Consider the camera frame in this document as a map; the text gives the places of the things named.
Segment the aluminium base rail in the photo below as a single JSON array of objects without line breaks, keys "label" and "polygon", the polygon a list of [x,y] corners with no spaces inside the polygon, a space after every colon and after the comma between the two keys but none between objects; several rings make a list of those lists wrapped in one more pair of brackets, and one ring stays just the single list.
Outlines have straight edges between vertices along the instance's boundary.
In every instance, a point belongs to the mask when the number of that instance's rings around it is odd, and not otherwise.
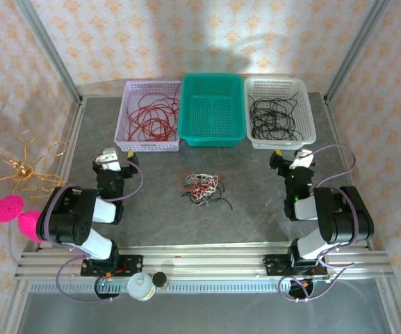
[{"label": "aluminium base rail", "polygon": [[[265,276],[263,258],[268,254],[285,254],[289,243],[261,242],[175,246],[122,247],[122,255],[142,255],[143,271],[163,271],[174,280],[256,280]],[[37,252],[24,252],[15,272],[17,279],[51,280],[62,269],[66,280],[80,278],[81,261],[66,261],[75,251],[54,248],[49,243]],[[343,279],[391,278],[393,269],[383,250],[370,250],[365,242],[330,253],[326,260],[332,266],[352,263]]]}]

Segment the teal plastic basket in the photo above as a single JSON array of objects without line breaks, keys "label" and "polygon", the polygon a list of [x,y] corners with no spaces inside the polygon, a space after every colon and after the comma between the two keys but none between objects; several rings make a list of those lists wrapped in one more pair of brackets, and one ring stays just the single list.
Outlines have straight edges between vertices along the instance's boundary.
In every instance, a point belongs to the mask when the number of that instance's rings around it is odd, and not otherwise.
[{"label": "teal plastic basket", "polygon": [[233,147],[246,137],[243,79],[236,74],[186,74],[178,133],[192,147]]}]

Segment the white plastic basket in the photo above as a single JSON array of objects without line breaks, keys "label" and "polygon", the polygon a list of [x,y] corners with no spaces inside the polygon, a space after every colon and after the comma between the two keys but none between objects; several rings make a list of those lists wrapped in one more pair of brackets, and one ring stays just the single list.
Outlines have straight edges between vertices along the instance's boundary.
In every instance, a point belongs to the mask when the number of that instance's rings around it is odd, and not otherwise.
[{"label": "white plastic basket", "polygon": [[254,149],[298,150],[316,141],[305,83],[288,77],[244,80],[247,137]]}]

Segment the aluminium frame post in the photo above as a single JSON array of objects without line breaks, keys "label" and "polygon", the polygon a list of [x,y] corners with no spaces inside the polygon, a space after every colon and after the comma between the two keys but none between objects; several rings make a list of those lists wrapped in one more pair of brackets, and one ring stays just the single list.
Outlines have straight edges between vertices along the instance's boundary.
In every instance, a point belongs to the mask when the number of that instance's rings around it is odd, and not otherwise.
[{"label": "aluminium frame post", "polygon": [[72,79],[70,73],[67,71],[64,62],[60,54],[58,53],[58,50],[56,49],[54,42],[48,34],[44,24],[42,23],[42,20],[40,19],[40,16],[38,15],[32,1],[15,0],[15,3],[18,5],[33,33],[40,42],[44,52],[49,57],[52,65],[55,67],[68,93],[78,105],[81,105],[83,101],[83,96],[80,94],[78,88],[76,87],[76,84],[74,83],[74,80]]},{"label": "aluminium frame post", "polygon": [[351,44],[348,52],[346,53],[341,66],[332,80],[328,91],[323,96],[325,104],[329,106],[336,98],[336,94],[341,89],[343,83],[347,79],[350,71],[356,63],[361,51],[366,45],[371,34],[375,30],[379,20],[382,18],[385,10],[390,4],[391,0],[375,0],[369,13],[367,14],[359,32],[357,33],[353,43]]}]

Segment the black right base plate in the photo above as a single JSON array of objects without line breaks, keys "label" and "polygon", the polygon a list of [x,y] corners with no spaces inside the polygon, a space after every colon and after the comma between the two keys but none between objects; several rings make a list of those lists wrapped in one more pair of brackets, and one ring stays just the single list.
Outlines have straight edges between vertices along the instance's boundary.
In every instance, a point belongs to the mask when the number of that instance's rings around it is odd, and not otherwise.
[{"label": "black right base plate", "polygon": [[267,276],[328,277],[328,270],[315,260],[296,261],[288,254],[269,254],[263,258]]}]

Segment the black bottle cap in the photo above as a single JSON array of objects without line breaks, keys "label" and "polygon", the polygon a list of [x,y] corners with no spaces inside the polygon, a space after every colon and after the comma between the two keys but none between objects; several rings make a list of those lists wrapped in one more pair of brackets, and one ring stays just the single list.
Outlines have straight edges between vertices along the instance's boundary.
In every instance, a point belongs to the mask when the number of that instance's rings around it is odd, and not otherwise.
[{"label": "black bottle cap", "polygon": [[167,289],[169,284],[166,274],[162,271],[156,272],[152,276],[152,282],[159,289]]}]

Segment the lavender plastic basket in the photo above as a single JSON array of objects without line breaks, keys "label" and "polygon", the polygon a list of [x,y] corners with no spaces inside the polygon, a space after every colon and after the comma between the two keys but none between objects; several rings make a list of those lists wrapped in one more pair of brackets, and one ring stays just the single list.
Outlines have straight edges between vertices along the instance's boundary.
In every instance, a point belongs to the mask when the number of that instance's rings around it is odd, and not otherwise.
[{"label": "lavender plastic basket", "polygon": [[123,152],[177,152],[180,81],[125,83],[114,142]]}]

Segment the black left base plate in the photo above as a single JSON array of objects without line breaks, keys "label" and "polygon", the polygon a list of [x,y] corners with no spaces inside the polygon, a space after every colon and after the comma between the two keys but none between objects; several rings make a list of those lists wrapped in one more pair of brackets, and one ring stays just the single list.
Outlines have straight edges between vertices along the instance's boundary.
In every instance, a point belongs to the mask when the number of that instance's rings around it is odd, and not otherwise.
[{"label": "black left base plate", "polygon": [[84,260],[80,275],[83,277],[131,277],[142,271],[142,255],[119,255],[117,259]]}]

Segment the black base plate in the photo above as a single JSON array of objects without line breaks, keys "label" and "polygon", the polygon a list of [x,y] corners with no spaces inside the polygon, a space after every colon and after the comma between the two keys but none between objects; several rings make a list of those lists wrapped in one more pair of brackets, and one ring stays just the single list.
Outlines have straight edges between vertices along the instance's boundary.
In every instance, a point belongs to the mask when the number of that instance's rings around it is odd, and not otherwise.
[{"label": "black base plate", "polygon": [[263,258],[267,276],[328,277],[328,270],[315,260],[296,261],[288,254],[269,254]]},{"label": "black base plate", "polygon": [[119,255],[117,259],[84,260],[80,275],[83,277],[131,277],[142,271],[142,255]]}]

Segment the white bottle cap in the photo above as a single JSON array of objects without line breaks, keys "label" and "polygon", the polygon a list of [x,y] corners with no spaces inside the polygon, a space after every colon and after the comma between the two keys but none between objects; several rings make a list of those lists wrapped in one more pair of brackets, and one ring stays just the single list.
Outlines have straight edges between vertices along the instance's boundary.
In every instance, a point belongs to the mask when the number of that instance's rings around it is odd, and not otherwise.
[{"label": "white bottle cap", "polygon": [[139,301],[149,300],[156,291],[151,276],[147,273],[133,274],[129,278],[126,288],[130,297]]}]

